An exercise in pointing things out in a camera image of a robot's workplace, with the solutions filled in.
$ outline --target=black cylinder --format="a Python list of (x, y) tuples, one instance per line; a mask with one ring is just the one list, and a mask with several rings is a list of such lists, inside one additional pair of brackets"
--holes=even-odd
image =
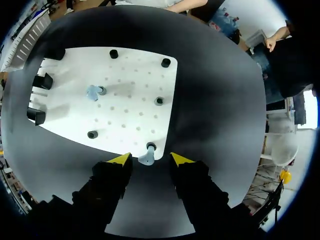
[(154, 147), (154, 150), (157, 149), (157, 146), (156, 146), (153, 142), (148, 142), (148, 143), (146, 144), (146, 149), (148, 149), (149, 147)]
[(49, 47), (44, 54), (46, 59), (61, 60), (66, 54), (66, 49), (62, 47)]
[(170, 59), (164, 58), (161, 62), (161, 66), (164, 68), (167, 68), (167, 67), (169, 67), (170, 63), (171, 63)]
[(98, 137), (98, 132), (97, 131), (88, 131), (88, 138), (90, 139), (95, 139)]
[(115, 49), (111, 50), (111, 51), (110, 51), (110, 57), (111, 57), (112, 59), (116, 59), (117, 57), (119, 57), (118, 51), (115, 50)]

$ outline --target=wire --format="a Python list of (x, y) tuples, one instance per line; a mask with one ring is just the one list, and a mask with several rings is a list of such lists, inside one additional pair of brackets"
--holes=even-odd
[(261, 167), (261, 166), (270, 165), (270, 164), (273, 164), (273, 163), (265, 163), (265, 164), (261, 164), (261, 165), (259, 165), (259, 166), (258, 166), (258, 168), (259, 168), (259, 167)]
[(250, 197), (250, 198), (247, 198), (247, 199), (243, 199), (243, 200), (248, 200), (248, 199), (253, 199), (253, 198), (266, 200), (266, 198), (263, 198), (263, 197), (260, 197), (260, 196), (254, 195), (254, 194), (247, 194), (247, 195), (250, 195), (250, 196), (253, 196), (253, 197)]
[(254, 192), (250, 192), (250, 193), (247, 193), (247, 194), (261, 194), (261, 193), (265, 193), (265, 194), (270, 194), (272, 193), (271, 191), (254, 191)]
[(262, 197), (256, 196), (256, 197), (249, 197), (249, 198), (245, 198), (245, 199), (243, 199), (243, 201), (245, 201), (245, 200), (249, 200), (249, 199), (263, 199), (263, 200), (266, 200), (265, 198), (262, 198)]
[(1, 60), (1, 57), (2, 57), (2, 50), (4, 49), (4, 46), (5, 45), (2, 45), (1, 48), (0, 48), (0, 60)]

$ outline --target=floor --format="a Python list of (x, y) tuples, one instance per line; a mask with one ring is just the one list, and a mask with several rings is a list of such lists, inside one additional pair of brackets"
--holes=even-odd
[[(87, 0), (87, 1), (79, 1), (76, 0), (75, 3), (73, 4), (73, 9), (75, 12), (81, 11), (81, 10), (85, 10), (85, 9), (91, 9), (91, 8), (95, 8), (98, 7), (101, 3), (103, 2), (103, 0)], [(55, 13), (50, 15), (50, 19), (51, 21), (54, 21), (58, 18), (61, 18), (65, 15), (66, 10), (67, 10), (67, 3), (64, 0), (61, 3), (58, 3), (59, 8), (56, 10)]]

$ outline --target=black holder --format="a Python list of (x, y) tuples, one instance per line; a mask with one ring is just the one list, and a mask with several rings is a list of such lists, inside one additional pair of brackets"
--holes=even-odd
[(87, 136), (90, 139), (95, 139), (98, 137), (98, 132), (97, 131), (88, 131)]
[(164, 67), (164, 68), (167, 68), (167, 67), (170, 66), (170, 63), (171, 63), (170, 59), (164, 58), (164, 59), (162, 60), (162, 62), (161, 62), (161, 66)]
[(150, 146), (151, 146), (151, 147), (154, 147), (154, 150), (157, 149), (157, 146), (156, 146), (153, 142), (148, 142), (148, 143), (146, 144), (146, 149), (148, 149)]
[(52, 77), (48, 73), (45, 73), (44, 76), (35, 76), (33, 79), (32, 86), (50, 90), (53, 82), (54, 80), (52, 79)]
[(111, 50), (111, 51), (110, 51), (110, 57), (111, 57), (112, 59), (116, 59), (117, 57), (119, 57), (118, 51), (115, 50), (115, 49)]
[(46, 120), (46, 113), (44, 111), (40, 111), (31, 107), (28, 107), (26, 116), (28, 119), (35, 121), (36, 126), (43, 124)]
[(64, 58), (65, 54), (66, 54), (66, 49), (64, 49), (64, 48), (61, 48), (61, 47), (56, 47), (56, 48), (50, 47), (46, 51), (44, 57), (46, 59), (53, 59), (53, 60), (60, 61), (61, 59)]

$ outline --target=person's hand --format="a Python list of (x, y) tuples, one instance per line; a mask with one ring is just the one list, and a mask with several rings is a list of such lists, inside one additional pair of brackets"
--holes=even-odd
[(270, 49), (270, 53), (275, 49), (276, 40), (273, 37), (269, 37), (265, 40), (265, 45), (268, 49)]

